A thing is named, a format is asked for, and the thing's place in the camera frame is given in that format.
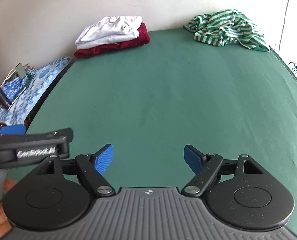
stack of folded clothes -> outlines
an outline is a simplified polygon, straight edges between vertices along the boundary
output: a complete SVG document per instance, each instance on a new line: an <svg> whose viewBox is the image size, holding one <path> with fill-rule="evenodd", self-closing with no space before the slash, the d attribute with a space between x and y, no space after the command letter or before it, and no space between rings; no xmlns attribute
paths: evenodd
<svg viewBox="0 0 297 240"><path fill-rule="evenodd" d="M150 37L141 16L104 17L84 29L75 42L77 59L142 46Z"/></svg>

white cloth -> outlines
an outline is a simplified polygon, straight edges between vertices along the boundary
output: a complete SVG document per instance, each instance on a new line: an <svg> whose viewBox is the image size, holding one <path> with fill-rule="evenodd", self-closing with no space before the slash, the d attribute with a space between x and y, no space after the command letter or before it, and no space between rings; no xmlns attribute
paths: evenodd
<svg viewBox="0 0 297 240"><path fill-rule="evenodd" d="M138 38L141 16L106 16L88 26L75 41L77 49L89 49L102 44L131 41Z"/></svg>

crumpled striped garment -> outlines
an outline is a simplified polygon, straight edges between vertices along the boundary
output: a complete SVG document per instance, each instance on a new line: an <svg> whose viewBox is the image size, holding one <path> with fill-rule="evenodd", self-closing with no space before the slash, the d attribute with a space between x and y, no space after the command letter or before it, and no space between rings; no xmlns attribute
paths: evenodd
<svg viewBox="0 0 297 240"><path fill-rule="evenodd" d="M184 28L195 33L194 40L213 46L240 43L248 49L270 51L258 26L238 10L228 9L212 15L199 14Z"/></svg>

folded red garment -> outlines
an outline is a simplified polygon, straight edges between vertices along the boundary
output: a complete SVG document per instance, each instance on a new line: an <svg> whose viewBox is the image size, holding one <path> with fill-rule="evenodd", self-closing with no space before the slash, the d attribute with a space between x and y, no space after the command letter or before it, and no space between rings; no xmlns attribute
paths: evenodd
<svg viewBox="0 0 297 240"><path fill-rule="evenodd" d="M131 41L123 41L119 43L99 45L90 49L78 49L74 53L74 57L76 57L77 59L93 57L96 55L100 55L100 54L115 51L115 50L142 46L142 45L148 44L151 41L148 35L148 32L146 30L145 23L141 23L140 27L138 28L138 32L139 32L139 37L137 39L134 39Z"/></svg>

gray ribbed panel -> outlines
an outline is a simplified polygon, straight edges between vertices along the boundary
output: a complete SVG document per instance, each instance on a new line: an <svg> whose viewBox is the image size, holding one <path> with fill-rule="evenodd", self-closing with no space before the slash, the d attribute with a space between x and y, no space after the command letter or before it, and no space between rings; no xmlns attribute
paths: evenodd
<svg viewBox="0 0 297 240"><path fill-rule="evenodd" d="M288 240L287 228L246 232L223 224L202 200L182 196L176 188L122 188L96 201L81 220L50 232L13 229L3 240Z"/></svg>

